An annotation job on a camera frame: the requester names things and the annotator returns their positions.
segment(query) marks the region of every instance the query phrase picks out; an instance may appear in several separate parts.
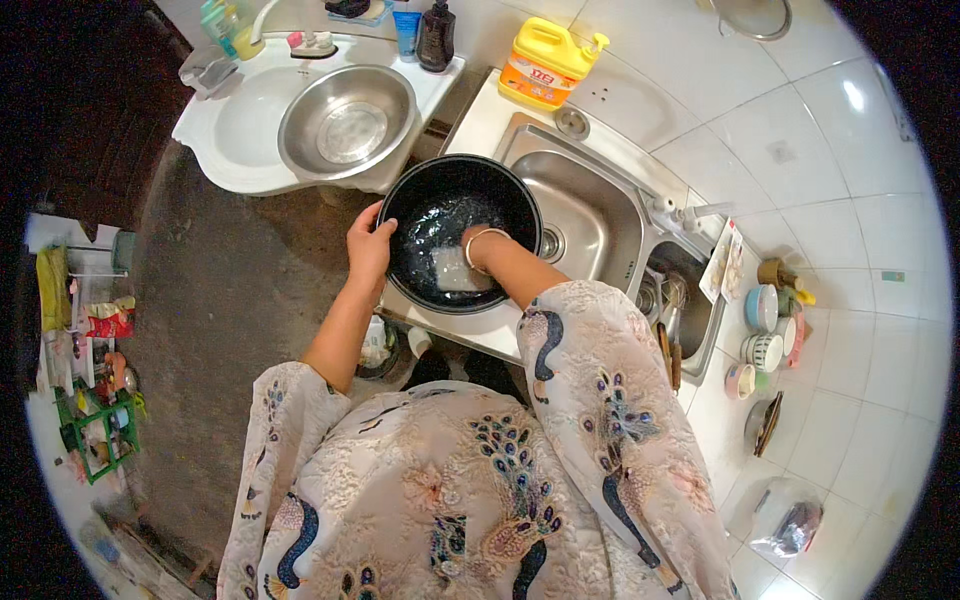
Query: concrete floor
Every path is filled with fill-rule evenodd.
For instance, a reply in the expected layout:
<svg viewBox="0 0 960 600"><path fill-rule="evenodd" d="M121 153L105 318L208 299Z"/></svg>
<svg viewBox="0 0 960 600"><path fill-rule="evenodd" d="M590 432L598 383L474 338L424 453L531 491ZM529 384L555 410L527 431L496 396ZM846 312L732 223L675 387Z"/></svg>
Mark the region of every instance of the concrete floor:
<svg viewBox="0 0 960 600"><path fill-rule="evenodd" d="M313 339L347 279L347 229L379 199L327 190L333 207L321 193L232 194L177 142L157 169L124 282L136 296L135 335L118 347L149 416L137 425L134 478L146 518L192 558L206 551L219 564L227 543L253 381ZM350 395L398 390L414 363L403 347L389 380L355 380ZM466 379L466 348L438 340L435 349ZM521 390L522 373L511 367Z"/></svg>

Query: soap dispenser bottle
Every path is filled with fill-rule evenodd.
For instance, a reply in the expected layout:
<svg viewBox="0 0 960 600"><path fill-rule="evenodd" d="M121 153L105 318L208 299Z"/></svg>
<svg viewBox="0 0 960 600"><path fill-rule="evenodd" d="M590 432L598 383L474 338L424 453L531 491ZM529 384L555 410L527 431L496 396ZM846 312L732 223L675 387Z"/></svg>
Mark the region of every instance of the soap dispenser bottle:
<svg viewBox="0 0 960 600"><path fill-rule="evenodd" d="M453 26L457 17L446 6L446 0L436 0L423 14L420 37L417 39L417 59L425 71L443 73L453 60Z"/></svg>

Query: woman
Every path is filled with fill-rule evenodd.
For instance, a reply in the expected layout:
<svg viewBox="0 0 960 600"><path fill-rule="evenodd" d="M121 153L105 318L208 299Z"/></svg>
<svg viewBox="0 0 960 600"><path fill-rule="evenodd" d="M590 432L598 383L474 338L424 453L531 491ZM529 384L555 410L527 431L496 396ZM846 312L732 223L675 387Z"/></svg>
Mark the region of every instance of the woman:
<svg viewBox="0 0 960 600"><path fill-rule="evenodd" d="M462 381L353 404L396 229L372 231L379 208L310 348L253 385L220 597L736 597L703 458L619 290L468 229L468 262L526 308L535 414Z"/></svg>

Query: yellow bag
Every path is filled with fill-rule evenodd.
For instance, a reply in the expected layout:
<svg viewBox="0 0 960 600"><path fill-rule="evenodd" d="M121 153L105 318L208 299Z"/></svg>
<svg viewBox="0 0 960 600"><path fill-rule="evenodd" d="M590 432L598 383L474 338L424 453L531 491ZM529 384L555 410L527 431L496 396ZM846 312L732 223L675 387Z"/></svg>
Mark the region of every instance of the yellow bag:
<svg viewBox="0 0 960 600"><path fill-rule="evenodd" d="M36 253L40 329L43 333L70 326L71 308L66 295L66 277L66 246L51 246Z"/></svg>

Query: black pot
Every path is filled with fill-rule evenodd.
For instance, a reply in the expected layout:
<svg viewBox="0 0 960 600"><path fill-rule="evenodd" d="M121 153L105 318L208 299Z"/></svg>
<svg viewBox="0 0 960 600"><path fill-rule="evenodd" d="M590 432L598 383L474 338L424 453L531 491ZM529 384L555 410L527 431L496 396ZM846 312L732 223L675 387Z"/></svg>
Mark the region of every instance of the black pot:
<svg viewBox="0 0 960 600"><path fill-rule="evenodd" d="M448 315L478 313L507 298L499 285L482 292L437 287L431 251L460 246L467 228L501 228L520 246L540 251L540 210L526 184L499 162L473 155L447 155L404 173L380 207L376 223L397 220L390 239L387 275L404 296Z"/></svg>

